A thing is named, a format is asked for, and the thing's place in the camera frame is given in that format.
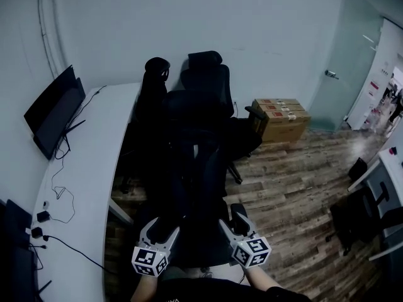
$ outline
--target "white desk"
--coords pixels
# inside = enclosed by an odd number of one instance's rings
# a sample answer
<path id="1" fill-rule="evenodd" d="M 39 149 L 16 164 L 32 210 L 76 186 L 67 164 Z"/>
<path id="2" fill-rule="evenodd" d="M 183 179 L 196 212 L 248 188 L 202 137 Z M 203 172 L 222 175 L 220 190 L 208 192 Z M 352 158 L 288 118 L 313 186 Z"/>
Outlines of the white desk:
<path id="1" fill-rule="evenodd" d="M 99 88 L 88 93 L 86 104 Z M 43 202 L 56 219 L 67 221 L 73 214 L 72 196 L 65 191 L 59 200 L 52 191 L 52 176 L 62 167 L 61 160 L 51 160 L 40 186 L 33 228 L 40 226 L 44 235 L 55 236 L 103 265 L 108 210 L 123 221 L 131 219 L 110 199 L 116 164 L 123 137 L 130 120 L 140 83 L 107 86 L 95 95 L 75 123 L 86 120 L 68 135 L 71 151 L 64 158 L 63 170 L 54 177 L 54 186 L 64 186 L 74 195 L 76 214 L 68 224 L 49 220 L 38 223 L 37 213 Z M 60 147 L 67 149 L 65 142 Z M 38 271 L 38 287 L 52 283 L 41 293 L 44 302 L 104 301 L 103 270 L 83 256 L 52 238 L 32 239 L 43 263 Z"/>
<path id="2" fill-rule="evenodd" d="M 356 182 L 354 182 L 348 188 L 348 191 L 354 191 L 361 182 L 369 178 L 371 173 L 373 173 L 381 165 L 385 167 L 385 170 L 387 171 L 387 174 L 392 181 L 393 187 L 396 191 L 396 195 L 400 201 L 400 206 L 403 206 L 403 167 L 400 164 L 398 156 L 390 154 L 389 149 L 382 150 L 378 153 L 378 159 L 374 161 L 374 163 L 368 168 L 366 173 L 364 173 Z M 390 249 L 385 250 L 384 252 L 371 256 L 370 260 L 378 259 L 401 247 L 403 247 L 403 242 L 391 247 Z"/>

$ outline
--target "monitor screen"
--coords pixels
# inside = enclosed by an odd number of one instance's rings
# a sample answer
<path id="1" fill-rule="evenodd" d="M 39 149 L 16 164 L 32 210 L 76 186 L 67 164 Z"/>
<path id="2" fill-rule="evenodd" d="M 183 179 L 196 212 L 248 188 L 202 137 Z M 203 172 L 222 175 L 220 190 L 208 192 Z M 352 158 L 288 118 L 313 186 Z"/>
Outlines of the monitor screen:
<path id="1" fill-rule="evenodd" d="M 25 113 L 33 139 L 50 159 L 66 126 L 85 98 L 70 66 L 56 78 Z"/>

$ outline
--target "door lock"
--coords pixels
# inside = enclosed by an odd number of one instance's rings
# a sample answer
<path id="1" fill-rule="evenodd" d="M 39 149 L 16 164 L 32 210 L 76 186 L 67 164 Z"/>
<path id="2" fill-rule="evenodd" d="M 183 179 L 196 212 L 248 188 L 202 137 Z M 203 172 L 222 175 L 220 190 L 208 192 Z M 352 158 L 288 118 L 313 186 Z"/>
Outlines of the door lock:
<path id="1" fill-rule="evenodd" d="M 329 76 L 330 78 L 335 78 L 335 79 L 339 79 L 338 77 L 336 77 L 336 73 L 331 72 L 330 70 L 325 70 L 325 75 Z"/>

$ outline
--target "forearm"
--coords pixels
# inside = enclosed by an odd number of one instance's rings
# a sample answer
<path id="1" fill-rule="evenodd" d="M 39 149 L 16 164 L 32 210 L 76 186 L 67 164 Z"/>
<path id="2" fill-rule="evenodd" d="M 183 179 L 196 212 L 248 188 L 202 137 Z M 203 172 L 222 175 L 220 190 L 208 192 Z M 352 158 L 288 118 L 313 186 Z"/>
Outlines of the forearm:
<path id="1" fill-rule="evenodd" d="M 156 295 L 158 278 L 143 275 L 130 302 L 147 302 Z"/>
<path id="2" fill-rule="evenodd" d="M 256 289 L 267 291 L 273 286 L 281 287 L 274 279 L 267 275 L 259 266 L 244 270 L 247 280 Z"/>

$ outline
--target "wood plank flooring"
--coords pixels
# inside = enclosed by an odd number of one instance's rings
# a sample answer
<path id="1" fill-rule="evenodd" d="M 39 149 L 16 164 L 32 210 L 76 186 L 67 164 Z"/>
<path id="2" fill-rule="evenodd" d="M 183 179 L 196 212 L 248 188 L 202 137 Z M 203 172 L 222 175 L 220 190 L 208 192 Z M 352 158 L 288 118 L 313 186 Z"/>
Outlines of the wood plank flooring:
<path id="1" fill-rule="evenodd" d="M 377 241 L 355 243 L 347 257 L 339 240 L 326 243 L 333 232 L 329 208 L 345 197 L 351 184 L 347 172 L 358 157 L 366 162 L 384 143 L 369 131 L 343 128 L 337 133 L 308 130 L 295 143 L 262 144 L 251 158 L 236 162 L 243 178 L 238 185 L 227 175 L 227 204 L 242 203 L 273 251 L 265 271 L 284 288 L 306 294 L 312 301 L 360 301 L 381 278 L 380 267 L 368 262 Z M 120 178 L 116 176 L 115 184 Z M 112 197 L 134 215 L 145 200 L 135 177 L 130 192 L 113 190 Z M 106 229 L 105 265 L 117 270 L 128 230 L 112 216 Z M 105 274 L 105 290 L 116 300 L 122 284 Z"/>

